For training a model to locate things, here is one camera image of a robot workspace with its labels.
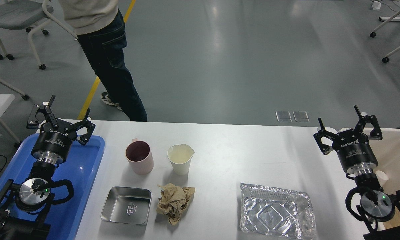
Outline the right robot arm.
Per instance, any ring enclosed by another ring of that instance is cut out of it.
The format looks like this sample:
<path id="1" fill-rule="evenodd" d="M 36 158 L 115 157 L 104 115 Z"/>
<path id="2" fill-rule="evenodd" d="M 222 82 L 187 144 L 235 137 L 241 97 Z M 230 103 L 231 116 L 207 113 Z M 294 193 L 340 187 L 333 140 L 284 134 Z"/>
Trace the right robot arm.
<path id="1" fill-rule="evenodd" d="M 356 105 L 354 109 L 358 115 L 355 128 L 332 133 L 319 118 L 320 127 L 313 137 L 324 155 L 336 152 L 346 178 L 355 181 L 345 206 L 356 220 L 365 223 L 369 233 L 364 239 L 400 240 L 400 190 L 385 193 L 373 171 L 378 161 L 369 142 L 382 140 L 382 130 L 375 115 L 361 113 Z"/>

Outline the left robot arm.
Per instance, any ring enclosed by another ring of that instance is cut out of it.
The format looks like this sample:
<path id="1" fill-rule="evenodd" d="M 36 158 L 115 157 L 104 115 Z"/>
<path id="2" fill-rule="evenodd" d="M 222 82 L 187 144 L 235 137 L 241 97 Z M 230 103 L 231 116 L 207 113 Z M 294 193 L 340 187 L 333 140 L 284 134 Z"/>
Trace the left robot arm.
<path id="1" fill-rule="evenodd" d="M 95 124 L 84 118 L 70 123 L 55 117 L 51 106 L 55 100 L 34 105 L 27 121 L 28 129 L 40 134 L 31 155 L 35 158 L 28 177 L 21 183 L 6 181 L 0 190 L 0 240 L 45 240 L 50 224 L 45 223 L 53 205 L 63 204 L 74 197 L 73 184 L 68 179 L 54 181 L 52 176 L 66 162 L 73 142 L 86 145 Z"/>

